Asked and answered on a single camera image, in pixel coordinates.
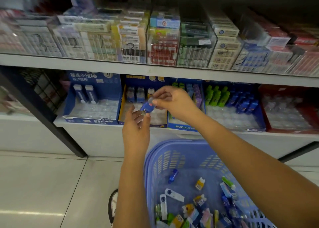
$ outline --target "person's left arm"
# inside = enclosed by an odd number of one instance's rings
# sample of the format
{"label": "person's left arm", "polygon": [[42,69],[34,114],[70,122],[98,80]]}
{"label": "person's left arm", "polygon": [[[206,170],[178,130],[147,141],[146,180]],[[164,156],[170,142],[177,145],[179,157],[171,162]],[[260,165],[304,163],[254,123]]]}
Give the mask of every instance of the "person's left arm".
{"label": "person's left arm", "polygon": [[150,142],[150,114],[134,106],[127,112],[122,130],[124,161],[121,168],[113,228],[150,228],[143,178],[145,154]]}

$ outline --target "hand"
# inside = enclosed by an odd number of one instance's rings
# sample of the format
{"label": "hand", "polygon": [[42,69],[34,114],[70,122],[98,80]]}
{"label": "hand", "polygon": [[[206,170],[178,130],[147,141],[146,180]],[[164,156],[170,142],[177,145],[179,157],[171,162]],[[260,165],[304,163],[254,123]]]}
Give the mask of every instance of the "hand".
{"label": "hand", "polygon": [[132,105],[126,113],[124,127],[122,129],[124,142],[124,160],[130,159],[144,161],[145,154],[150,143],[151,116],[147,113],[142,115],[141,111],[135,111]]}
{"label": "hand", "polygon": [[192,118],[202,113],[197,108],[188,93],[173,86],[164,86],[157,90],[153,96],[153,104],[158,109],[167,109],[175,118],[192,125]]}

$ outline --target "shoe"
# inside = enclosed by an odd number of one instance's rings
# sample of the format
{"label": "shoe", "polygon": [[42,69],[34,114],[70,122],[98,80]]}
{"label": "shoe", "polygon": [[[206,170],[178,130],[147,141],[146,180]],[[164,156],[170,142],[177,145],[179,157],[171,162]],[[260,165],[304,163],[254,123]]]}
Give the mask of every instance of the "shoe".
{"label": "shoe", "polygon": [[108,217],[110,219],[111,227],[113,227],[118,191],[118,189],[114,190],[108,200]]}

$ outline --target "shelf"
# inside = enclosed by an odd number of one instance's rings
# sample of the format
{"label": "shelf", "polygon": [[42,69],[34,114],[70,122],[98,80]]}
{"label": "shelf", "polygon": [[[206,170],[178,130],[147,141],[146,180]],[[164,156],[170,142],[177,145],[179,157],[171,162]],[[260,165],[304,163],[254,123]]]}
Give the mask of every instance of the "shelf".
{"label": "shelf", "polygon": [[[82,124],[82,123],[71,123],[71,122],[66,122],[65,119],[61,116],[58,116],[55,121],[54,124],[57,127],[66,127],[66,126],[87,126],[88,128],[92,127],[92,126],[98,126],[101,128],[112,128],[112,129],[121,129],[123,126],[122,125],[97,125],[97,124]],[[186,130],[177,130],[177,129],[170,129],[170,128],[158,128],[158,127],[151,127],[150,130],[151,134],[183,134],[183,135],[192,135],[193,137],[189,137],[189,138],[198,138],[196,136],[200,136],[200,133],[198,132],[193,132],[193,131],[186,131]],[[294,138],[304,138],[304,139],[309,139],[309,141],[319,141],[319,135],[315,135],[315,134],[288,134],[288,133],[270,133],[270,132],[240,132],[240,131],[233,131],[234,134],[237,135],[254,135],[254,136],[272,136],[272,137],[294,137]]]}
{"label": "shelf", "polygon": [[319,78],[0,54],[0,65],[217,81],[319,87]]}
{"label": "shelf", "polygon": [[34,116],[24,115],[19,113],[12,113],[10,115],[7,115],[6,113],[0,113],[0,120],[22,120],[22,121],[39,122],[39,120]]}

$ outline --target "tile floor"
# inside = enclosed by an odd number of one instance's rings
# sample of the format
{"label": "tile floor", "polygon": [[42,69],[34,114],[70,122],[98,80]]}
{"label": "tile floor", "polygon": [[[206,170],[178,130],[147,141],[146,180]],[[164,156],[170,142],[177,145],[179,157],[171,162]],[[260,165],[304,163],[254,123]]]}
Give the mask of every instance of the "tile floor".
{"label": "tile floor", "polygon": [[[110,228],[122,158],[0,152],[1,228]],[[319,168],[294,168],[319,185]]]}

